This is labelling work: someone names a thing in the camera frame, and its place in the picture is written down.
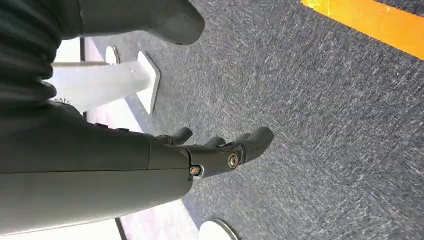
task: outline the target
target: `round base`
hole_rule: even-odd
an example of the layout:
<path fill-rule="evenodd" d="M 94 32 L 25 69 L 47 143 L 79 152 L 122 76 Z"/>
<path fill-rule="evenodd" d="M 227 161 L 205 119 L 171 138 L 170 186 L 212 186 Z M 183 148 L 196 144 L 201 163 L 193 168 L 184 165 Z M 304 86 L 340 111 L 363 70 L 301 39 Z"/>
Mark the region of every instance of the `round base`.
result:
<path fill-rule="evenodd" d="M 106 56 L 104 57 L 104 61 L 110 65 L 117 65 L 121 63 L 118 50 L 115 46 L 108 46 L 106 48 Z"/>
<path fill-rule="evenodd" d="M 238 240 L 238 238 L 224 222 L 212 220 L 201 225 L 199 240 Z"/>

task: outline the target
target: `white stand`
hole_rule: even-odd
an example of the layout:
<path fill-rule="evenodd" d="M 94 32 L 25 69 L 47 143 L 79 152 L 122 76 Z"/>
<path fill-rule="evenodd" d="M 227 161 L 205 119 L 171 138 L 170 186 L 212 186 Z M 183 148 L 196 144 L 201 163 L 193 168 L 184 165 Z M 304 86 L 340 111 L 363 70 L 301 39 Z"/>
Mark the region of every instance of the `white stand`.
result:
<path fill-rule="evenodd" d="M 238 240 L 238 238 L 227 224 L 215 219 L 201 225 L 199 240 Z"/>
<path fill-rule="evenodd" d="M 57 89 L 55 100 L 69 103 L 80 112 L 137 94 L 148 114 L 153 112 L 160 71 L 142 52 L 138 61 L 119 62 L 116 49 L 112 65 L 105 62 L 55 63 L 53 77 L 46 82 Z"/>

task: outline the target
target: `yellow line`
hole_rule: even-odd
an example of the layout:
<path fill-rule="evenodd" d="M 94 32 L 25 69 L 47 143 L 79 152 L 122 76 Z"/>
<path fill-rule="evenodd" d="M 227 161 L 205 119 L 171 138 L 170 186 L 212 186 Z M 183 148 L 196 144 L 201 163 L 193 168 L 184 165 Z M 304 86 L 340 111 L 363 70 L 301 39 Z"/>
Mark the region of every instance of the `yellow line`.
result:
<path fill-rule="evenodd" d="M 373 0 L 301 0 L 339 23 L 424 60 L 424 18 Z"/>

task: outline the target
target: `white floor base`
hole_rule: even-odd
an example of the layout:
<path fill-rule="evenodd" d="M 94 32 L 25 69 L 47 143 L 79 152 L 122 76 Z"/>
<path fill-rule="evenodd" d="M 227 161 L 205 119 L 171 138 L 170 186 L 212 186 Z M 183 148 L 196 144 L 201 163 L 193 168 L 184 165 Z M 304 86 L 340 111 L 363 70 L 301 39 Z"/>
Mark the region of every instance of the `white floor base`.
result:
<path fill-rule="evenodd" d="M 138 62 L 148 72 L 150 76 L 150 85 L 147 89 L 137 93 L 138 99 L 143 104 L 148 114 L 153 113 L 155 108 L 156 93 L 158 92 L 159 81 L 161 80 L 161 71 L 156 67 L 155 63 L 141 51 L 138 53 Z"/>
<path fill-rule="evenodd" d="M 238 240 L 238 238 L 224 222 L 212 220 L 201 225 L 199 240 Z"/>
<path fill-rule="evenodd" d="M 106 48 L 106 63 L 117 65 L 121 63 L 118 50 L 114 46 Z M 146 112 L 150 115 L 155 108 L 156 93 L 158 92 L 159 81 L 161 80 L 161 71 L 156 67 L 155 63 L 143 52 L 138 53 L 137 61 L 149 75 L 150 85 L 147 89 L 137 92 L 137 97 L 143 105 Z"/>

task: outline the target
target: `metal screw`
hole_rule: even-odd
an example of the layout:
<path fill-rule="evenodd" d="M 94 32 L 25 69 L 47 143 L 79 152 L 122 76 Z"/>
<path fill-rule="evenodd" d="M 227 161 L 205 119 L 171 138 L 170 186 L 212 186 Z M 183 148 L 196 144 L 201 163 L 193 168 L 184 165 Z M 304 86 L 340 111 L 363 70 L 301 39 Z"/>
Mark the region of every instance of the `metal screw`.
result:
<path fill-rule="evenodd" d="M 200 174 L 200 167 L 199 166 L 192 166 L 190 167 L 190 174 L 193 176 L 197 176 Z"/>
<path fill-rule="evenodd" d="M 236 154 L 231 154 L 228 157 L 228 166 L 230 169 L 235 169 L 239 165 L 239 157 Z"/>

